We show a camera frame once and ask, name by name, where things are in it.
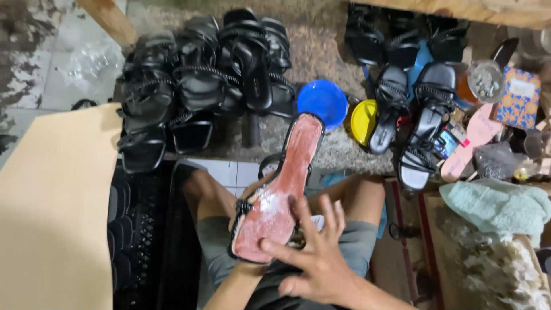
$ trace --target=gray shorts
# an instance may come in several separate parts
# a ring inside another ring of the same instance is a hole
[[[236,260],[229,257],[227,252],[230,240],[229,221],[230,219],[224,216],[212,216],[197,223],[199,242],[215,289],[229,275],[236,263]],[[339,247],[344,260],[361,277],[365,277],[369,269],[369,260],[376,238],[377,227],[373,224],[363,221],[347,221],[346,228],[339,239]],[[300,270],[275,261],[269,267],[267,274],[279,273],[275,279],[272,277],[271,282],[281,282],[289,274],[295,272],[300,272]]]

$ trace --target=small box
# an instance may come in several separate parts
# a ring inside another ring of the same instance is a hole
[[[520,129],[534,128],[541,90],[539,76],[506,66],[503,78],[504,94],[494,105],[490,119]]]

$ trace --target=cloth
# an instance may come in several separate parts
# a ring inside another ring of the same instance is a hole
[[[346,178],[347,176],[345,175],[344,172],[333,172],[333,173],[324,175],[323,178],[321,178],[321,184],[323,185],[324,188],[326,188],[333,184],[337,184]],[[386,203],[383,203],[382,211],[381,211],[381,219],[379,220],[379,227],[377,229],[377,239],[381,239],[382,235],[385,233],[385,227],[386,227],[387,221],[388,219],[386,215]]]
[[[236,261],[228,256],[228,224],[230,219],[223,216],[207,217],[197,223],[197,235],[203,249],[205,263],[214,288],[229,275]],[[339,239],[339,248],[347,265],[359,276],[365,277],[369,260],[375,246],[377,227],[362,221],[349,221]],[[335,309],[330,304],[319,304],[298,297],[283,297],[278,294],[281,281],[290,275],[299,275],[301,270],[273,262],[249,299],[245,309],[260,310],[318,310]]]
[[[526,234],[534,247],[539,247],[543,226],[551,218],[547,193],[533,186],[479,179],[439,190],[446,204],[481,232]]]

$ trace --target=finger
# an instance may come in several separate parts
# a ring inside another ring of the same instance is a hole
[[[344,219],[343,205],[340,200],[335,202],[335,220],[337,221],[337,238],[341,236],[346,227],[346,220]]]
[[[267,181],[269,181],[272,176],[274,175],[275,171],[270,171],[268,174],[266,174],[262,179],[259,181],[256,181],[249,185],[244,191],[243,194],[241,194],[241,199],[245,199],[249,197],[255,190],[257,190],[259,187],[264,185]]]
[[[335,213],[333,212],[333,206],[329,195],[325,194],[320,196],[320,207],[324,218],[323,231],[334,234],[337,229],[337,223],[335,221]]]
[[[310,265],[310,257],[299,250],[291,249],[273,240],[264,238],[260,241],[260,248],[264,253],[279,259],[280,261],[305,269]]]
[[[300,276],[288,276],[279,284],[280,296],[301,296],[312,295],[312,286],[307,279]]]
[[[300,227],[302,227],[306,242],[318,243],[320,234],[317,231],[316,225],[312,222],[312,213],[310,213],[310,208],[308,208],[308,201],[304,197],[300,197],[292,203],[294,203],[294,211],[299,218]]]

